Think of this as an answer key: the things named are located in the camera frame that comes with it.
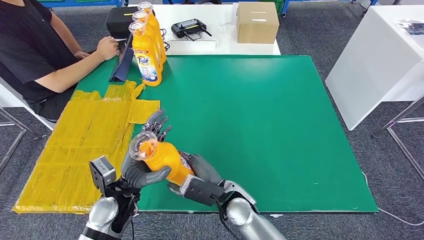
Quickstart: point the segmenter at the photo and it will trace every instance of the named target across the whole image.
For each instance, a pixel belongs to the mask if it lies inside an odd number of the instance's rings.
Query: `white table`
[[[424,5],[371,6],[325,83],[349,130],[381,102],[424,93],[424,49],[395,25],[424,22]]]
[[[237,8],[233,7],[233,4],[154,5],[153,9],[160,27],[167,31],[165,40],[171,45],[168,55],[280,55],[277,41],[274,44],[237,43],[235,26]],[[199,19],[205,23],[212,37],[203,34],[204,41],[176,41],[171,25],[190,19]],[[53,130],[55,126],[54,123],[36,115],[22,96],[1,78],[0,106],[24,107],[49,129]]]

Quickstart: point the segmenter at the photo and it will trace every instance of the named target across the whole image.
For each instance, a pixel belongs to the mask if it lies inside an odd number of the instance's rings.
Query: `green tabletop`
[[[97,71],[106,75],[113,65]],[[173,126],[165,140],[202,155],[260,212],[378,211],[309,56],[168,56],[162,74],[140,98],[161,101]],[[109,76],[100,76],[78,89],[103,95]],[[135,62],[127,78],[139,81]],[[166,185],[143,188],[139,210],[216,212]]]

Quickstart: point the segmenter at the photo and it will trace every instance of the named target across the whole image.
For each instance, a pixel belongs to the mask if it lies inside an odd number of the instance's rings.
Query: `orange detergent bottle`
[[[154,45],[153,45],[154,53],[156,55],[156,60],[158,62],[160,71],[162,72],[163,65],[162,65],[162,61],[161,61],[161,57],[160,57],[161,56],[161,46],[160,46],[160,43],[158,42],[158,39],[156,37],[157,35],[156,35],[155,30],[153,30],[152,26],[150,26],[148,24],[149,15],[145,11],[136,11],[132,15],[132,20],[134,20],[135,22],[141,22],[141,23],[145,24],[145,34],[154,43]]]
[[[155,43],[145,34],[146,24],[135,21],[128,29],[132,33],[132,49],[143,83],[158,86],[162,81],[162,72],[155,54]]]
[[[144,11],[148,14],[147,24],[150,25],[156,33],[156,41],[159,43],[160,48],[160,62],[163,65],[167,60],[167,54],[165,52],[164,42],[162,41],[161,28],[159,27],[159,22],[153,15],[153,5],[148,1],[144,1],[138,5],[138,10]]]
[[[151,131],[143,131],[129,144],[130,156],[144,161],[152,171],[169,166],[171,172],[166,178],[171,183],[181,186],[187,175],[194,175],[189,163],[180,156],[177,149],[169,142],[160,142]]]

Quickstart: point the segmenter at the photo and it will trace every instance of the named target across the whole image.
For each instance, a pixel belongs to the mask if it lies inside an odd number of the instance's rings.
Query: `clear bottle cap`
[[[145,34],[146,24],[141,21],[135,21],[129,25],[128,30],[133,35],[141,36]]]
[[[145,11],[136,11],[132,15],[132,20],[135,22],[147,23],[149,20],[149,15]]]
[[[129,155],[138,161],[151,157],[156,152],[158,138],[151,131],[137,134],[129,144]]]
[[[139,11],[145,11],[147,14],[153,13],[153,5],[148,1],[140,3],[137,8]]]

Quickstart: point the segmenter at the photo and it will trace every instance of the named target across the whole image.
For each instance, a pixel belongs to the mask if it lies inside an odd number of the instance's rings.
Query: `black t-shirt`
[[[50,25],[52,13],[36,0],[23,2],[0,0],[0,77],[25,100],[40,102],[58,93],[35,80],[78,60]]]

